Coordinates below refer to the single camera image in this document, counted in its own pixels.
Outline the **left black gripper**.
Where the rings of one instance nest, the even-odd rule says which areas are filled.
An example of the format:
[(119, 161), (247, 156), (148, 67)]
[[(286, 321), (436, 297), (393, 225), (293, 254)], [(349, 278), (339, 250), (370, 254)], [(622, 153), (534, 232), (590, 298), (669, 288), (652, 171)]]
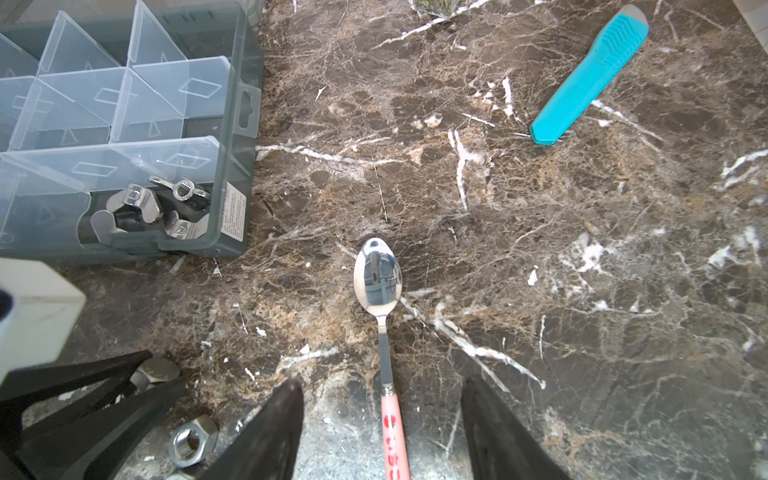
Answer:
[[(1, 260), (3, 479), (113, 479), (185, 392), (185, 380), (177, 378), (117, 404), (101, 405), (117, 396), (118, 382), (109, 379), (130, 377), (152, 357), (147, 350), (88, 363), (37, 366), (58, 359), (85, 302), (83, 292), (45, 263)], [(23, 412), (31, 405), (105, 380), (90, 398), (22, 427)]]

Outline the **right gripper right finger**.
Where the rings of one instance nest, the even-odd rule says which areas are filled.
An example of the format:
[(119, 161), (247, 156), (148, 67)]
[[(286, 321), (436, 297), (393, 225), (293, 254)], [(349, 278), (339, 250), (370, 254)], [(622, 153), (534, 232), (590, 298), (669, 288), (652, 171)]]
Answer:
[(461, 410), (475, 479), (569, 477), (481, 378), (465, 379)]

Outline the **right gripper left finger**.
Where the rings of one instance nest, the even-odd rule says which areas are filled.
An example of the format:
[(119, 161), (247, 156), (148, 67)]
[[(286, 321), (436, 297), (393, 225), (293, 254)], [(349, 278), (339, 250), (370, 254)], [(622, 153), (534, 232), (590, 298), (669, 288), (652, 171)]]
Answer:
[(226, 451), (206, 470), (204, 479), (291, 479), (304, 419), (301, 381), (289, 379)]

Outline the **wing nuts inside organizer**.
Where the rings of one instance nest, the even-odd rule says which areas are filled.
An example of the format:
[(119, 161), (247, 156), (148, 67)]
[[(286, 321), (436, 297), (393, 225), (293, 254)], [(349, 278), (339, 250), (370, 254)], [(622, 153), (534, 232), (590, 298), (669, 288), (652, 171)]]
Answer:
[(189, 179), (171, 182), (162, 177), (150, 176), (149, 181), (153, 185), (167, 188), (176, 205), (199, 212), (199, 218), (183, 218), (177, 209), (163, 207), (155, 190), (130, 184), (109, 197), (104, 209), (91, 215), (90, 225), (100, 243), (105, 243), (107, 235), (128, 233), (128, 230), (119, 226), (118, 215), (126, 222), (127, 214), (131, 214), (134, 225), (141, 227), (161, 226), (165, 234), (172, 239), (198, 239), (208, 231), (210, 214), (207, 208), (211, 194), (205, 188)]

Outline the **loose silver hex nut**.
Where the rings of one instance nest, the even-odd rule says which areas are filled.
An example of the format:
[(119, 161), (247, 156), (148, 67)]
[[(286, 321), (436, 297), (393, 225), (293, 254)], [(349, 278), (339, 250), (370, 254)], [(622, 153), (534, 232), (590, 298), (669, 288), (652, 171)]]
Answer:
[(201, 415), (177, 427), (170, 440), (169, 455), (179, 468), (206, 460), (217, 444), (219, 428), (209, 415)]

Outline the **grey compartment organizer box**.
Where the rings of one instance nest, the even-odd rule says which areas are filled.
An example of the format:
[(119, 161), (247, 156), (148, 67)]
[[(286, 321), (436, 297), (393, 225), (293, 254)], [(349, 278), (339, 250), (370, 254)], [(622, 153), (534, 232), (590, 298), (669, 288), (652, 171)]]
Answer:
[[(1, 29), (1, 254), (52, 265), (246, 248), (264, 56), (235, 1)], [(130, 184), (197, 220), (167, 188), (211, 194), (208, 231), (178, 240), (134, 225), (100, 243), (91, 215)]]

